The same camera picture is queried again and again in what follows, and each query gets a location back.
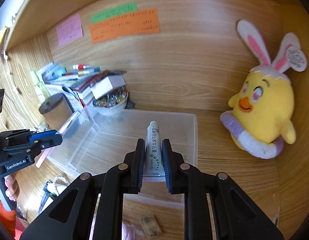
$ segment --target pink sticky note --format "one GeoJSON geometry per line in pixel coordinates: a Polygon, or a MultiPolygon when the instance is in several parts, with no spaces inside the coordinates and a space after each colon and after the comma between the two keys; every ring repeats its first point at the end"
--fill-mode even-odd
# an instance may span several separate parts
{"type": "Polygon", "coordinates": [[[83,37],[80,15],[77,13],[66,19],[56,28],[59,46],[66,45],[77,38],[83,37]]]}

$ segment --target human hand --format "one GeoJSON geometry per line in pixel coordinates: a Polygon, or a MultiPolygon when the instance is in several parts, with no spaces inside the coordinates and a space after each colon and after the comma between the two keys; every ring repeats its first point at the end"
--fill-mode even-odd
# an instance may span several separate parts
{"type": "Polygon", "coordinates": [[[16,200],[20,194],[20,187],[16,180],[16,174],[12,173],[9,175],[4,182],[8,188],[6,190],[7,197],[9,197],[10,200],[16,200]]]}

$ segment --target plush toy eyebrow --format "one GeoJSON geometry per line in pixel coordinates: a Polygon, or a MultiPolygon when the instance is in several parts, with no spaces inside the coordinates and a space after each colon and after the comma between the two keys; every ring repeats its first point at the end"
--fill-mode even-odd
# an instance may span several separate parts
{"type": "Polygon", "coordinates": [[[266,79],[263,79],[262,81],[264,81],[267,84],[267,87],[270,87],[269,81],[267,81],[266,79]]]}

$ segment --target orange sticky note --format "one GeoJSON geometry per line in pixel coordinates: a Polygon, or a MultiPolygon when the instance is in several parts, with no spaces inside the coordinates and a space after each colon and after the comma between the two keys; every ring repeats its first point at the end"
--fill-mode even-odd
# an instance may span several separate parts
{"type": "Polygon", "coordinates": [[[157,9],[129,12],[95,23],[89,27],[92,43],[115,39],[118,36],[159,33],[157,9]]]}

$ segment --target orange sleeve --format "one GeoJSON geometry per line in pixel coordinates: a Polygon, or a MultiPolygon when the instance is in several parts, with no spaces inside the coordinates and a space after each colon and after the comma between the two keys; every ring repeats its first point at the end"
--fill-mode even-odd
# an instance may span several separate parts
{"type": "Polygon", "coordinates": [[[0,201],[0,221],[9,233],[15,237],[16,235],[16,211],[6,211],[0,201]]]}

